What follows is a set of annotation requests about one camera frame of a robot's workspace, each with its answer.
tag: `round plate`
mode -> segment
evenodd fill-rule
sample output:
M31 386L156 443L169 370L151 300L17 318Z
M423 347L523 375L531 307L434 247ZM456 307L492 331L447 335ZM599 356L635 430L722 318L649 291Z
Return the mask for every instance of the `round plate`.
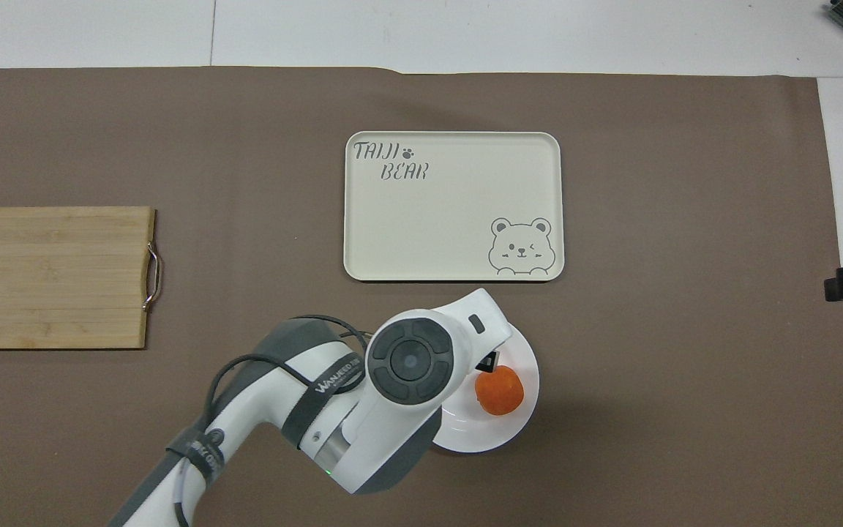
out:
M441 429L435 444L461 453L485 452L508 443L532 417L539 400L539 364L528 341L512 327L512 337L498 349L499 365L511 367L522 381L522 404L505 414L491 416L479 405L474 383L479 371L469 374L441 405Z

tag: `white tabletop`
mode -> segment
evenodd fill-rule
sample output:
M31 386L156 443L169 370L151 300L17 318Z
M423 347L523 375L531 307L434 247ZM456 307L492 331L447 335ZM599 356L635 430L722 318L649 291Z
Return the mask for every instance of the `white tabletop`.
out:
M0 1L0 67L819 77L843 266L843 29L825 7L824 0L12 0Z

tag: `orange fruit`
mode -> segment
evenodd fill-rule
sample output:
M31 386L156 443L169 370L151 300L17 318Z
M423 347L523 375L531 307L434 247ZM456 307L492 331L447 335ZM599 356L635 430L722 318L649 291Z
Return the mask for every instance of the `orange fruit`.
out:
M508 366L498 366L492 373L481 373L474 381L474 391L483 410L494 416L505 416L519 408L525 397L519 375Z

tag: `cutting board handle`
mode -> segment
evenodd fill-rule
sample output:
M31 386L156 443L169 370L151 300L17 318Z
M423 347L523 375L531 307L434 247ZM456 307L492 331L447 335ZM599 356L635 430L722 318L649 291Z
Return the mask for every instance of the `cutting board handle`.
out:
M154 241L148 242L148 255L149 257L154 260L154 287L151 288L151 293L143 304L141 304L141 310L148 312L151 308L151 304L154 303L155 300L158 300L158 296L161 294L161 273L164 269L164 263L161 261L161 257L158 256L158 252L154 249Z

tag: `bear drawing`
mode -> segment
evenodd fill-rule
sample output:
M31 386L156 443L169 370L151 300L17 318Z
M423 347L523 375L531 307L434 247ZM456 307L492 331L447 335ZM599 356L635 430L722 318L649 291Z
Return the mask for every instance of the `bear drawing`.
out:
M548 236L552 225L543 217L532 223L510 223L498 217L492 223L490 264L499 276L548 274L555 263L555 251Z

